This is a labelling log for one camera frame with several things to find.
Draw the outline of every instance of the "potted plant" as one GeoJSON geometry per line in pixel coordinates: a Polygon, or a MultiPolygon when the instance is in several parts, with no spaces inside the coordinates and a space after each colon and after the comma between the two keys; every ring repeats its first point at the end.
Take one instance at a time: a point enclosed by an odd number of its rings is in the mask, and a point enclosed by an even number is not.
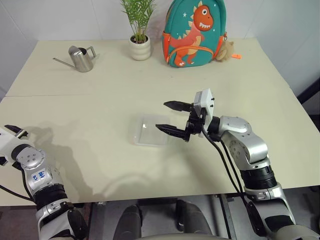
{"type": "Polygon", "coordinates": [[[148,22],[155,10],[155,0],[121,0],[133,31],[129,40],[133,59],[142,61],[151,55],[150,38],[146,35],[148,22]]]}

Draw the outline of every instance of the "watering can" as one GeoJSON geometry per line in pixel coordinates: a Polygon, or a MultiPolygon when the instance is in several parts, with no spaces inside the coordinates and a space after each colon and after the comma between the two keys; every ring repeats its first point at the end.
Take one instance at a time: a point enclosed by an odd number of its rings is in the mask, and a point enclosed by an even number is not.
{"type": "Polygon", "coordinates": [[[92,63],[92,59],[88,54],[88,50],[91,50],[93,59],[94,59],[97,55],[92,46],[88,48],[71,46],[69,48],[68,53],[71,57],[72,62],[74,63],[74,66],[64,61],[61,61],[55,57],[53,58],[53,60],[56,60],[59,63],[65,64],[81,73],[86,73],[86,72],[89,72],[94,67],[92,63]]]}

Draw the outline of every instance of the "beige table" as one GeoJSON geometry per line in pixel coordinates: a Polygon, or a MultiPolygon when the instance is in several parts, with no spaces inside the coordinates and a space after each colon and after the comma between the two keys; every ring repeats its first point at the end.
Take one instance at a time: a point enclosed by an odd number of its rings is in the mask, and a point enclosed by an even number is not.
{"type": "MultiPolygon", "coordinates": [[[[74,203],[234,192],[204,138],[185,143],[171,137],[162,148],[132,144],[139,114],[166,115],[183,129],[188,114],[163,102],[191,103],[197,91],[211,88],[214,115],[251,123],[284,188],[319,185],[318,130],[257,40],[235,42],[241,60],[173,68],[164,63],[159,42],[151,58],[138,62],[127,55],[125,41],[40,41],[0,103],[0,126],[30,132],[52,156],[74,203]],[[92,71],[79,73],[51,59],[68,60],[72,44],[95,47],[92,71]]],[[[8,164],[0,167],[0,182],[24,193],[21,174],[8,164]]],[[[2,206],[28,204],[0,191],[2,206]]]]}

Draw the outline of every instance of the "orange tag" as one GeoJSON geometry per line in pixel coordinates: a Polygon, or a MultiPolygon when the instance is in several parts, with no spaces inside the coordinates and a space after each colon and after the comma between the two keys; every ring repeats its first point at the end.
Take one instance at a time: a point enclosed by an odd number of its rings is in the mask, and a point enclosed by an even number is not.
{"type": "Polygon", "coordinates": [[[235,59],[242,59],[242,55],[241,54],[232,54],[231,57],[233,57],[235,59]]]}

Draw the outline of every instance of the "black cable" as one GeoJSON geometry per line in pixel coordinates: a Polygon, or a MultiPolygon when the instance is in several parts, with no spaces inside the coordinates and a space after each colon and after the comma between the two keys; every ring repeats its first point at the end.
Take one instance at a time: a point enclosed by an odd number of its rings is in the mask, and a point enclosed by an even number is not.
{"type": "Polygon", "coordinates": [[[26,193],[28,194],[29,198],[31,199],[31,201],[34,202],[34,198],[32,197],[31,193],[29,192],[29,189],[27,188],[25,171],[23,169],[21,169],[21,173],[22,173],[22,182],[23,182],[24,189],[25,189],[26,193]]]}
{"type": "Polygon", "coordinates": [[[218,151],[218,153],[220,154],[220,157],[221,157],[221,160],[223,162],[223,165],[224,165],[224,168],[226,170],[226,173],[228,174],[229,176],[229,179],[234,187],[234,189],[236,190],[237,193],[240,193],[239,189],[237,188],[236,184],[235,184],[235,181],[233,180],[231,174],[230,174],[230,171],[229,171],[229,168],[228,168],[228,165],[226,163],[226,160],[225,160],[225,156],[224,154],[222,153],[221,149],[218,147],[218,145],[209,137],[209,135],[207,134],[204,126],[202,126],[202,129],[201,129],[203,135],[205,136],[205,138],[215,147],[215,149],[218,151]]]}
{"type": "Polygon", "coordinates": [[[237,183],[238,183],[238,186],[239,186],[239,189],[240,189],[240,197],[241,197],[244,205],[246,206],[246,205],[247,205],[247,201],[246,201],[246,199],[245,199],[244,190],[243,190],[243,188],[242,188],[242,185],[241,185],[240,179],[239,179],[239,177],[238,177],[238,173],[237,173],[237,171],[236,171],[236,169],[235,169],[234,163],[232,162],[231,157],[230,157],[230,155],[229,155],[229,152],[228,152],[228,150],[227,150],[227,147],[226,147],[225,143],[224,143],[222,140],[221,140],[221,145],[222,145],[222,147],[223,147],[223,149],[224,149],[224,151],[225,151],[226,157],[227,157],[228,160],[229,160],[229,163],[230,163],[230,165],[231,165],[233,174],[235,175],[236,181],[237,181],[237,183]]]}
{"type": "Polygon", "coordinates": [[[8,189],[8,188],[6,188],[6,187],[4,187],[4,186],[2,186],[2,185],[0,185],[0,189],[6,191],[6,192],[9,193],[9,194],[12,194],[12,195],[18,197],[18,198],[22,198],[22,199],[24,199],[24,200],[28,200],[28,201],[33,202],[33,200],[32,200],[31,198],[26,197],[26,196],[22,196],[22,195],[14,192],[14,191],[11,191],[10,189],[8,189]]]}

